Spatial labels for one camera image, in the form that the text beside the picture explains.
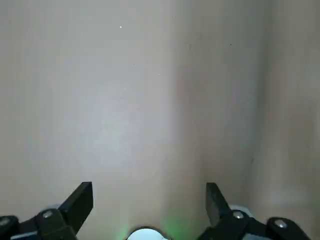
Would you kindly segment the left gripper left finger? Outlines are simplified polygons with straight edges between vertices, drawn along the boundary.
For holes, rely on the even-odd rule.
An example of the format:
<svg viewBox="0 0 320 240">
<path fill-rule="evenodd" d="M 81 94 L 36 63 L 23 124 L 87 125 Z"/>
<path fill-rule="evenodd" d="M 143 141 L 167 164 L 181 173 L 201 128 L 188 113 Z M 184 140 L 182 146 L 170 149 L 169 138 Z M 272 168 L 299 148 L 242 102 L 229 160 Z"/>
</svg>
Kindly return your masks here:
<svg viewBox="0 0 320 240">
<path fill-rule="evenodd" d="M 76 240 L 94 207 L 93 184 L 82 182 L 59 206 L 20 222 L 15 215 L 0 217 L 2 240 Z"/>
</svg>

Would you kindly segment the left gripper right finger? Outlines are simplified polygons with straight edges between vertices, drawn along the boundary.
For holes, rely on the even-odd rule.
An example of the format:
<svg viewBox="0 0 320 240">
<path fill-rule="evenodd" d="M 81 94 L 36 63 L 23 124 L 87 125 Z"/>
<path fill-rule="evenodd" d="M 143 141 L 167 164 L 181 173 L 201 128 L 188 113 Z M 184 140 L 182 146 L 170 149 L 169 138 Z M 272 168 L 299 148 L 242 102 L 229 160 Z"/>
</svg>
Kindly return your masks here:
<svg viewBox="0 0 320 240">
<path fill-rule="evenodd" d="M 206 184 L 205 209 L 210 222 L 199 240 L 306 240 L 308 235 L 292 220 L 270 217 L 256 220 L 248 209 L 231 207 L 213 182 Z"/>
</svg>

